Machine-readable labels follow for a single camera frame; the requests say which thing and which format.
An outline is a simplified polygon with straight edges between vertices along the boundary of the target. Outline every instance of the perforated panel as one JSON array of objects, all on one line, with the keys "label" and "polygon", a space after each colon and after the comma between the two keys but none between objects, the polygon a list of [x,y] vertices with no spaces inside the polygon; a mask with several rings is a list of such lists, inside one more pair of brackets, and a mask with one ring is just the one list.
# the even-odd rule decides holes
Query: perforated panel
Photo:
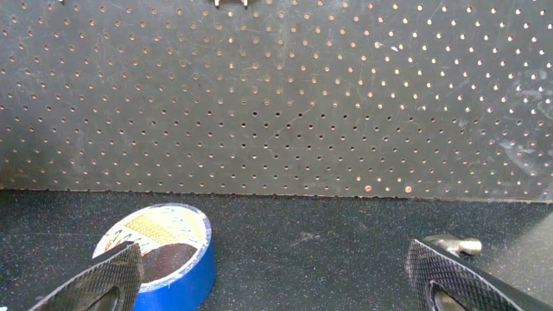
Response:
[{"label": "perforated panel", "polygon": [[552,198],[551,2],[0,5],[3,187]]}]

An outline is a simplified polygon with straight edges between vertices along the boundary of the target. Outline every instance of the blue tape roll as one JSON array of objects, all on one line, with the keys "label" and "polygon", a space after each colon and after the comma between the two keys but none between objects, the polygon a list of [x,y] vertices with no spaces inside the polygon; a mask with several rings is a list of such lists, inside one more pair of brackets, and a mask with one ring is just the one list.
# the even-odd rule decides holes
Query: blue tape roll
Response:
[{"label": "blue tape roll", "polygon": [[[183,215],[191,217],[186,220]],[[160,204],[125,217],[102,237],[94,257],[124,240],[139,243],[144,256],[157,246],[164,245],[158,244],[160,240],[168,240],[170,235],[156,235],[164,230],[185,240],[191,239],[190,244],[200,247],[179,269],[158,280],[142,284],[134,311],[195,310],[207,298],[215,282],[211,225],[206,215],[192,206]]]}]

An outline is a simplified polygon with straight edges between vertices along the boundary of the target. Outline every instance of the metal hammer head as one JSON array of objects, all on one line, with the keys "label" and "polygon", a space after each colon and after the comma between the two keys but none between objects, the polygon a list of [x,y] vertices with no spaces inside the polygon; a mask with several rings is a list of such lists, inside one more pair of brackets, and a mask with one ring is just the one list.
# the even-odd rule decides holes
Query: metal hammer head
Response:
[{"label": "metal hammer head", "polygon": [[424,241],[440,246],[457,257],[461,253],[479,255],[482,252],[482,243],[477,238],[459,239],[452,235],[440,234],[429,236]]}]

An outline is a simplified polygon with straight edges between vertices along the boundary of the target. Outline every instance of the black tabletop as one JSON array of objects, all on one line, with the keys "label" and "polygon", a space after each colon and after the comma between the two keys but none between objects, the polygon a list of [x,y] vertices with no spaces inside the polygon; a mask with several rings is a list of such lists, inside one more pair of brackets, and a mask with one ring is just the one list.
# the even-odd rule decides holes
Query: black tabletop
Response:
[{"label": "black tabletop", "polygon": [[217,280],[205,310],[413,309],[409,241],[441,233],[479,238],[474,264],[553,304],[553,206],[544,204],[1,191],[0,306],[29,308],[122,217],[166,202],[212,222]]}]

